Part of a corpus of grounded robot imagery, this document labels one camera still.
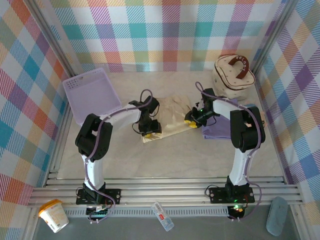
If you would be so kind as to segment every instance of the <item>plastic cup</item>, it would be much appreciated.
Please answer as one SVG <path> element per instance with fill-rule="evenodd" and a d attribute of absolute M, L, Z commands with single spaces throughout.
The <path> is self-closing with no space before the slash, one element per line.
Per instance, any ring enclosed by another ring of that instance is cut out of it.
<path fill-rule="evenodd" d="M 42 205 L 38 216 L 42 218 L 54 233 L 59 232 L 68 223 L 68 217 L 61 205 L 62 201 L 54 199 Z"/>

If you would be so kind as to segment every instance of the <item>bag handle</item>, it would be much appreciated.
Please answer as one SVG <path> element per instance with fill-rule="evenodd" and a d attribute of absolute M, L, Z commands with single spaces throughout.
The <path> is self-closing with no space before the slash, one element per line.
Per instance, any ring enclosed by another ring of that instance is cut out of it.
<path fill-rule="evenodd" d="M 245 56 L 235 56 L 230 60 L 229 65 L 233 66 L 236 62 L 242 62 L 243 67 L 241 72 L 236 76 L 237 79 L 243 79 L 249 71 L 249 61 Z"/>

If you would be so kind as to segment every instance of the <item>plaid wall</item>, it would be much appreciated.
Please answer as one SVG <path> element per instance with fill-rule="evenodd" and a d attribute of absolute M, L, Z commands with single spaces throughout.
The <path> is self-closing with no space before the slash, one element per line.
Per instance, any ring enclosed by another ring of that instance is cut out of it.
<path fill-rule="evenodd" d="M 22 0 L 0 0 L 0 240 L 18 238 L 66 105 L 66 73 Z"/>
<path fill-rule="evenodd" d="M 76 72 L 101 64 L 111 72 L 212 70 L 219 55 L 230 53 L 252 60 L 281 4 L 280 0 L 37 2 L 64 52 L 78 66 Z"/>
<path fill-rule="evenodd" d="M 320 239 L 320 1 L 299 1 L 258 79 L 280 160 Z"/>
<path fill-rule="evenodd" d="M 258 58 L 260 57 L 260 54 L 261 54 L 261 51 L 263 50 L 264 46 L 266 45 L 266 43 L 268 42 L 269 38 L 270 38 L 270 35 L 272 34 L 272 32 L 274 30 L 276 30 L 277 28 L 277 24 L 279 22 L 279 19 L 282 15 L 282 12 L 284 10 L 284 7 L 286 5 L 288 0 L 281 0 L 281 3 L 279 4 L 278 6 L 278 9 L 276 10 L 273 18 L 272 18 L 272 21 L 271 23 L 269 24 L 269 27 L 267 29 L 267 31 L 265 32 L 265 35 L 260 43 L 260 46 L 259 48 L 257 49 L 255 55 L 254 55 L 254 58 L 252 60 L 252 63 L 250 65 L 250 68 L 252 69 L 254 67 L 254 65 L 256 64 Z"/>

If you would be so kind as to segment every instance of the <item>white arm segment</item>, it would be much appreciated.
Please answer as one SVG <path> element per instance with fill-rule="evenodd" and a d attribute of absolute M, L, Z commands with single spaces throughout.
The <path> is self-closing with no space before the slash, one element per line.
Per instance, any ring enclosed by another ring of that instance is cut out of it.
<path fill-rule="evenodd" d="M 134 108 L 134 105 L 128 104 L 127 106 L 124 107 L 124 109 L 129 109 L 129 108 Z M 111 123 L 112 125 L 112 131 L 117 131 L 118 129 L 127 126 L 129 124 L 133 124 L 137 121 L 139 121 L 141 115 L 141 111 L 139 109 L 134 109 L 134 110 L 128 110 L 128 111 L 123 111 L 120 112 L 113 117 L 109 118 L 106 120 L 107 123 Z M 103 120 L 107 115 L 102 115 L 100 116 L 100 119 Z M 86 156 L 82 155 L 82 159 L 84 164 Z M 103 176 L 103 160 L 96 160 L 94 162 L 88 161 L 87 165 L 88 169 L 88 177 L 92 183 L 92 185 L 96 189 L 100 189 L 104 183 L 104 176 Z M 84 180 L 85 185 L 93 190 L 90 185 L 88 184 L 88 181 L 85 179 Z"/>
<path fill-rule="evenodd" d="M 240 149 L 235 149 L 234 160 L 232 170 L 230 172 L 229 178 L 233 185 L 245 185 L 247 184 L 247 180 L 245 179 L 245 167 L 246 161 L 248 159 L 249 153 L 252 149 L 247 150 L 245 152 L 241 152 Z M 251 156 L 251 160 L 247 169 L 247 173 L 250 171 L 252 158 L 255 156 L 256 152 L 254 152 Z"/>
<path fill-rule="evenodd" d="M 222 116 L 226 117 L 227 119 L 230 120 L 230 112 L 233 110 L 238 110 L 239 108 L 222 100 L 214 100 L 213 101 L 213 110 L 217 114 L 221 114 Z M 247 184 L 247 181 L 245 179 L 245 166 L 246 166 L 246 161 L 248 159 L 249 153 L 252 151 L 252 149 L 247 150 L 245 152 L 241 152 L 240 149 L 236 148 L 235 149 L 235 154 L 234 154 L 234 160 L 233 160 L 233 166 L 231 173 L 229 175 L 229 178 L 232 182 L 233 185 L 245 185 Z M 247 171 L 249 172 L 251 163 L 252 163 L 252 158 L 254 157 L 256 153 L 254 153 L 251 156 L 251 160 L 248 166 Z"/>
<path fill-rule="evenodd" d="M 239 110 L 239 108 L 228 102 L 217 99 L 213 101 L 213 110 L 215 113 L 221 114 L 230 120 L 230 112 L 233 110 Z"/>
<path fill-rule="evenodd" d="M 123 107 L 122 109 L 130 109 L 135 108 L 136 106 L 128 104 L 127 106 Z M 129 124 L 133 124 L 137 121 L 139 121 L 141 115 L 141 111 L 139 109 L 134 110 L 128 110 L 120 112 L 113 117 L 107 119 L 106 123 L 111 123 L 112 125 L 112 131 L 117 131 L 120 128 L 123 128 L 124 126 L 127 126 Z M 106 115 L 101 115 L 100 119 L 103 120 Z"/>
<path fill-rule="evenodd" d="M 87 158 L 87 156 L 81 155 L 81 157 L 83 159 L 84 165 L 86 165 L 85 159 Z M 88 177 L 89 177 L 92 185 L 95 187 L 95 189 L 100 189 L 105 183 L 102 165 L 103 165 L 103 161 L 101 159 L 96 160 L 94 162 L 88 161 L 88 165 L 87 165 L 88 166 Z M 89 185 L 87 179 L 84 179 L 84 184 L 88 188 L 93 190 L 92 187 Z"/>

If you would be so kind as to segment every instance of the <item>beige cloth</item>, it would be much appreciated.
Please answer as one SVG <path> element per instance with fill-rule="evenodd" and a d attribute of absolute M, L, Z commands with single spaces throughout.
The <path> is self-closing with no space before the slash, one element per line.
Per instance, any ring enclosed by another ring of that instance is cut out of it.
<path fill-rule="evenodd" d="M 162 133 L 152 134 L 150 137 L 142 137 L 142 142 L 162 139 L 174 134 L 191 129 L 185 124 L 185 116 L 191 110 L 190 101 L 186 95 L 172 95 L 166 98 L 157 98 L 159 112 L 154 117 L 161 124 Z"/>

